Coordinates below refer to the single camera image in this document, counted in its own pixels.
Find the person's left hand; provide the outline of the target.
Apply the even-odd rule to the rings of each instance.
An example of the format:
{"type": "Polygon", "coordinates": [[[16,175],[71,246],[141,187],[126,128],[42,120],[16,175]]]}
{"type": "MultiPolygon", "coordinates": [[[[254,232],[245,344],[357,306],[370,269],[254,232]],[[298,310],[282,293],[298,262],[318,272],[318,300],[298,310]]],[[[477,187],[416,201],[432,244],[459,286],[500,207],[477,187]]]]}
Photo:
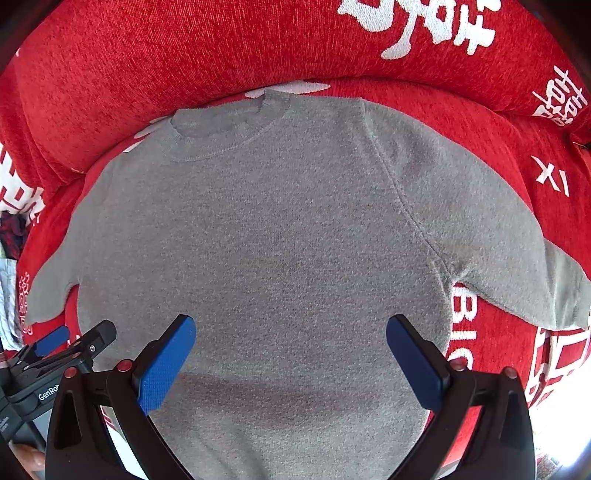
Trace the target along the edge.
{"type": "Polygon", "coordinates": [[[10,443],[10,448],[29,476],[39,480],[38,473],[45,470],[45,454],[25,444],[10,443]]]}

